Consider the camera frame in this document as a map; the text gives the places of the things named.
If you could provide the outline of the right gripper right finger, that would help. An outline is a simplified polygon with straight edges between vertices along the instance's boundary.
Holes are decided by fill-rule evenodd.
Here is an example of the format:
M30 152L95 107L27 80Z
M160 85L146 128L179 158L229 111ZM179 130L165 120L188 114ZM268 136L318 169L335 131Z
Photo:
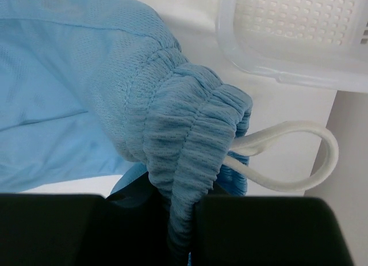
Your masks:
M194 208L192 265L353 265L334 212L313 197L232 196Z

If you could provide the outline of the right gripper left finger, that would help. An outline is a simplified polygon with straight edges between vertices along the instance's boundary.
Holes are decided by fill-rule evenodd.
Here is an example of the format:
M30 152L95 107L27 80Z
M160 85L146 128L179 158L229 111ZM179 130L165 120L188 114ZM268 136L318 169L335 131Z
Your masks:
M109 197L1 195L2 265L168 265L166 233L146 174Z

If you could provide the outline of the light blue shorts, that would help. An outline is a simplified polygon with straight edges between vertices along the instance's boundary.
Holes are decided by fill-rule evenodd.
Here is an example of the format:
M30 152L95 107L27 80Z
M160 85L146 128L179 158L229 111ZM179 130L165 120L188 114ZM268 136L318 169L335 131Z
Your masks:
M281 123L248 135L252 100L190 63L154 9L137 0L1 0L1 191L105 176L129 163L149 173L169 211L168 247L186 265L193 207L217 180L281 192L322 183L338 161L325 128ZM291 132L311 132L327 157L283 183L248 166Z

